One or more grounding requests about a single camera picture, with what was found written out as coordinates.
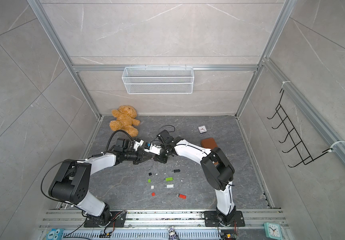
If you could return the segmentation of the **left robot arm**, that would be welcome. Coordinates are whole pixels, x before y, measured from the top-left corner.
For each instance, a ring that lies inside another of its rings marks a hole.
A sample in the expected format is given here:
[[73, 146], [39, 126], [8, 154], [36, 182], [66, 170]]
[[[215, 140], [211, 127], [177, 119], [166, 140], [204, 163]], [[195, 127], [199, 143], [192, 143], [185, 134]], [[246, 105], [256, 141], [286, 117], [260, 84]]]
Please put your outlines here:
[[118, 138], [111, 146], [110, 143], [117, 133], [124, 131], [114, 131], [100, 154], [82, 160], [67, 159], [55, 164], [59, 169], [49, 186], [48, 193], [46, 194], [43, 186], [40, 186], [41, 193], [50, 200], [71, 204], [89, 216], [102, 216], [108, 211], [108, 205], [89, 192], [90, 176], [123, 161], [137, 164], [142, 160], [141, 146], [144, 141], [133, 139], [126, 134], [127, 138]]

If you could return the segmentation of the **green usb drive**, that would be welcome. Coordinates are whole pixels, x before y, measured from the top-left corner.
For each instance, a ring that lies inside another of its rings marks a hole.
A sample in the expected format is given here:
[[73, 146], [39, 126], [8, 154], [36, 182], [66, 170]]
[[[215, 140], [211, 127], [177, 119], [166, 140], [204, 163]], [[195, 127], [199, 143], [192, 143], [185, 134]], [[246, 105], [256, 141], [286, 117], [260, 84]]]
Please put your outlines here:
[[165, 181], [166, 181], [166, 182], [170, 182], [170, 181], [173, 181], [173, 180], [174, 180], [173, 177], [165, 178]]

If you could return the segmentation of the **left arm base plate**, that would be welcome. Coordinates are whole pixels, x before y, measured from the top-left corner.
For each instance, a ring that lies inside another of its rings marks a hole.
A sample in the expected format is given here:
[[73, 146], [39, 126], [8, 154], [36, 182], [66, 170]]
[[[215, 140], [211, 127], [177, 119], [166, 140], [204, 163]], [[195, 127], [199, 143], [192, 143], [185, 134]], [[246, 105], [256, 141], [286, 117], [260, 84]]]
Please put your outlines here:
[[87, 215], [84, 223], [85, 228], [124, 227], [127, 211], [103, 212], [101, 216]]

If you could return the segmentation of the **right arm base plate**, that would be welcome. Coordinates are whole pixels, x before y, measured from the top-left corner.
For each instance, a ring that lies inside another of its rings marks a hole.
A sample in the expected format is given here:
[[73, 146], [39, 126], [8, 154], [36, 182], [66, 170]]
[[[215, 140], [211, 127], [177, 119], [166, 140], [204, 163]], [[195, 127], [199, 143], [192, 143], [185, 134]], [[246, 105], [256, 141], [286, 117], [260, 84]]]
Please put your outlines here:
[[236, 226], [245, 227], [245, 219], [241, 211], [232, 210], [228, 215], [223, 215], [219, 211], [204, 211], [203, 218], [206, 227]]

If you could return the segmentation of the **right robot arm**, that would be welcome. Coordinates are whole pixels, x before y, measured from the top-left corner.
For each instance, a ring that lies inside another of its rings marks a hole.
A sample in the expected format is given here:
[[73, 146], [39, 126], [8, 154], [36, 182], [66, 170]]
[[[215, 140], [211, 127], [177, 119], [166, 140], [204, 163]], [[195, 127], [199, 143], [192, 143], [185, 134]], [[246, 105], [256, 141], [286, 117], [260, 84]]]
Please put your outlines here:
[[207, 182], [216, 192], [218, 219], [223, 225], [230, 225], [236, 214], [232, 197], [235, 169], [224, 152], [218, 147], [207, 149], [191, 144], [181, 137], [174, 138], [166, 130], [160, 132], [157, 138], [159, 144], [146, 144], [146, 148], [155, 154], [156, 161], [166, 163], [169, 156], [181, 156], [202, 166]]

